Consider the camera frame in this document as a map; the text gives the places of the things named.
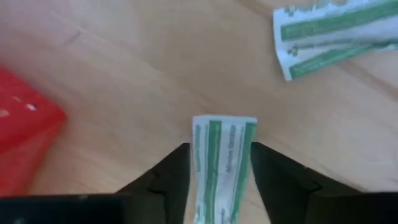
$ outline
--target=wood grain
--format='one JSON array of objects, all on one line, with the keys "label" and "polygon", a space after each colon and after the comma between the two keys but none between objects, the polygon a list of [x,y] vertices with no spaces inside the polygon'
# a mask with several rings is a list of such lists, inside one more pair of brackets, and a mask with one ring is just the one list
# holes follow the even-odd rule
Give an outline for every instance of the wood grain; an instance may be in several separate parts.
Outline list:
[{"label": "wood grain", "polygon": [[[180,143],[192,116],[259,120],[258,140],[363,190],[398,190],[398,54],[285,83],[272,9],[294,0],[5,0],[0,63],[70,120],[32,194],[114,192]],[[192,180],[186,223],[193,220]],[[267,223],[253,177],[241,223]]]}]

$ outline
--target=red object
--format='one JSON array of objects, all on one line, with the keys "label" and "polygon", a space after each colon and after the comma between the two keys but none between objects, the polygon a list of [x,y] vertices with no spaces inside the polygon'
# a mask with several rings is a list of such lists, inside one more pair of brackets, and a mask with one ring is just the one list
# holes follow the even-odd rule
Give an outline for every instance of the red object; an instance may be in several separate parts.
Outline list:
[{"label": "red object", "polygon": [[0,68],[0,196],[27,193],[65,120],[57,105]]}]

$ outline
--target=white packet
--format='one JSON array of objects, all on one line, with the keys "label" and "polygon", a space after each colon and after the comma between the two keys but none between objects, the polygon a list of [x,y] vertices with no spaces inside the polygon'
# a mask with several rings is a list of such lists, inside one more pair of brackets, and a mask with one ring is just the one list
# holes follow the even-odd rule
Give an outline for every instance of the white packet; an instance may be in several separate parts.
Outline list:
[{"label": "white packet", "polygon": [[193,118],[197,180],[195,224],[237,223],[251,170],[257,119],[204,115]]},{"label": "white packet", "polygon": [[398,46],[398,0],[320,0],[274,10],[286,81],[373,49]]}]

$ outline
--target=black robotic claw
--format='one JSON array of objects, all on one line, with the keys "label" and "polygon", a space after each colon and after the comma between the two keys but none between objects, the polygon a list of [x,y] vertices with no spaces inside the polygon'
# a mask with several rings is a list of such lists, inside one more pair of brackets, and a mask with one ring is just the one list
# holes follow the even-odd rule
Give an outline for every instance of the black robotic claw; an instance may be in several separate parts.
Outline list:
[{"label": "black robotic claw", "polygon": [[182,144],[116,194],[0,199],[1,224],[182,224],[190,146]]},{"label": "black robotic claw", "polygon": [[362,193],[258,142],[251,161],[272,224],[398,223],[398,193]]}]

